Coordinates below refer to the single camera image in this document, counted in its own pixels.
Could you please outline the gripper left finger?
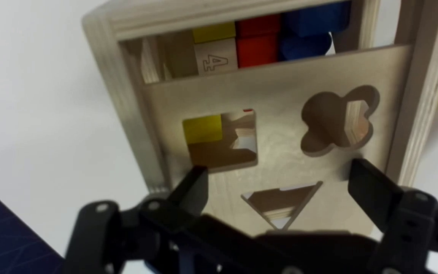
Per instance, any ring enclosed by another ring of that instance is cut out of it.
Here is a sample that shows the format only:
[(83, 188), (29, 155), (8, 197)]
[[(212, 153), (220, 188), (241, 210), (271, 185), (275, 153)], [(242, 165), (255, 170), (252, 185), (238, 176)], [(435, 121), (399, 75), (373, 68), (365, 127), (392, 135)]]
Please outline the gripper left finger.
[(64, 274), (122, 274), (143, 261), (155, 274), (242, 274), (219, 241), (232, 228), (202, 215), (208, 200), (208, 169), (194, 166), (166, 198), (147, 197), (120, 210), (96, 201), (78, 213)]

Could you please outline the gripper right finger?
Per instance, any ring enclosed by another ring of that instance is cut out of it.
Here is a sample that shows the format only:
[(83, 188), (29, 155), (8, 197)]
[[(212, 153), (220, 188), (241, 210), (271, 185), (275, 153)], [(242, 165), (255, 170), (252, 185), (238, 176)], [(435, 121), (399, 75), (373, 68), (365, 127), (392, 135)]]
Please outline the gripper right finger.
[(405, 190), (365, 158), (351, 162), (348, 193), (383, 233), (368, 270), (372, 274), (430, 274), (428, 253), (438, 253), (438, 200)]

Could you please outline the wooden shape sorter box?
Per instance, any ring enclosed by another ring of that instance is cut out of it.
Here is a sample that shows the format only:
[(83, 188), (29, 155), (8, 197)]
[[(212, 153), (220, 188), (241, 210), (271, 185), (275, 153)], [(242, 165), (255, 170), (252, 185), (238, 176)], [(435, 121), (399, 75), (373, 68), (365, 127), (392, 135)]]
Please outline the wooden shape sorter box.
[[(144, 98), (146, 87), (174, 81), (166, 80), (165, 70), (158, 67), (163, 65), (158, 36), (209, 23), (337, 1), (111, 0), (85, 15), (82, 24), (87, 41), (151, 194), (170, 195), (192, 169), (189, 153), (190, 170), (179, 182), (172, 182)], [(396, 183), (409, 187), (413, 185), (438, 100), (438, 0), (402, 0), (401, 6), (394, 46), (410, 45), (413, 52), (386, 166), (381, 169), (374, 165)], [(370, 116), (378, 104), (379, 92), (371, 85), (356, 87), (344, 97), (328, 91), (310, 97), (301, 112), (308, 127), (301, 139), (302, 152), (309, 157), (320, 157), (332, 148), (351, 151), (362, 148), (374, 133)], [(235, 153), (232, 159), (236, 163), (231, 167), (209, 170), (208, 198), (209, 175), (257, 165), (257, 159), (239, 163), (247, 158), (245, 152)], [(322, 184), (315, 183), (314, 194)], [(308, 200), (294, 209), (286, 229), (300, 230), (290, 226), (314, 194), (309, 194)]]

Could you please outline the dark blue mat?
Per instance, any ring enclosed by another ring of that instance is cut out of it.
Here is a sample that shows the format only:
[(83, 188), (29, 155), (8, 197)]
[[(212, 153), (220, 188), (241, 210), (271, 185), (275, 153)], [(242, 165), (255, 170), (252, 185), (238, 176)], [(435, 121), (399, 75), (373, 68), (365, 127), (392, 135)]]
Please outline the dark blue mat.
[(0, 201), (0, 274), (62, 274), (63, 257)]

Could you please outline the wooden lid with shape holes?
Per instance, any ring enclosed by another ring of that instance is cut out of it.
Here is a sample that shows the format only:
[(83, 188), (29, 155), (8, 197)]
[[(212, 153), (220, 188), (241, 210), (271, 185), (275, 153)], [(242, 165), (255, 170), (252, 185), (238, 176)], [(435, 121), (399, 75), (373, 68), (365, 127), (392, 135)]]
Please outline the wooden lid with shape holes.
[[(211, 173), (204, 212), (255, 236), (271, 226), (244, 201), (243, 193), (323, 182), (290, 229), (369, 235), (372, 222), (347, 193), (349, 163), (363, 155), (385, 168), (412, 52), (410, 45), (386, 46), (146, 87), (144, 98), (172, 182), (179, 182), (191, 165), (183, 120), (253, 109), (258, 163)], [(308, 127), (301, 112), (306, 101), (327, 91), (344, 97), (362, 85), (379, 92), (379, 104), (370, 116), (372, 137), (357, 150), (332, 148), (320, 157), (304, 154), (301, 139)]]

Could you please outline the yellow wooden number block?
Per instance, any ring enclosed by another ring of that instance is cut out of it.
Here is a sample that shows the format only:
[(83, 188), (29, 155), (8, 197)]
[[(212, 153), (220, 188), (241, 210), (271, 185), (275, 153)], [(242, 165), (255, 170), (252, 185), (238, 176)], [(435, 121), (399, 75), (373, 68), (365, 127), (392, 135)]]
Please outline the yellow wooden number block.
[(238, 70), (233, 21), (194, 28), (192, 34), (200, 76)]

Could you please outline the red wooden block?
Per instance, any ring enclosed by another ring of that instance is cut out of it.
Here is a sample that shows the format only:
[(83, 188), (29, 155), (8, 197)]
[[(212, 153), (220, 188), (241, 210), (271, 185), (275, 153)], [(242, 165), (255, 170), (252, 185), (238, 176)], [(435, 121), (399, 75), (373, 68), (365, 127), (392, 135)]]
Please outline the red wooden block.
[(236, 53), (239, 68), (278, 62), (281, 15), (243, 19), (236, 22)]

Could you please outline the blue wooden block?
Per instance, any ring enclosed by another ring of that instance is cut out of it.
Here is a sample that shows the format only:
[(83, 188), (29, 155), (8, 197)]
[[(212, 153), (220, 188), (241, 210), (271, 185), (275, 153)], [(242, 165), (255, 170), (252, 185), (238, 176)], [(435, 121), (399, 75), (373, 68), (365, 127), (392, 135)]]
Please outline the blue wooden block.
[(282, 13), (279, 61), (327, 54), (333, 44), (332, 33), (349, 26), (351, 5), (351, 1), (342, 1)]

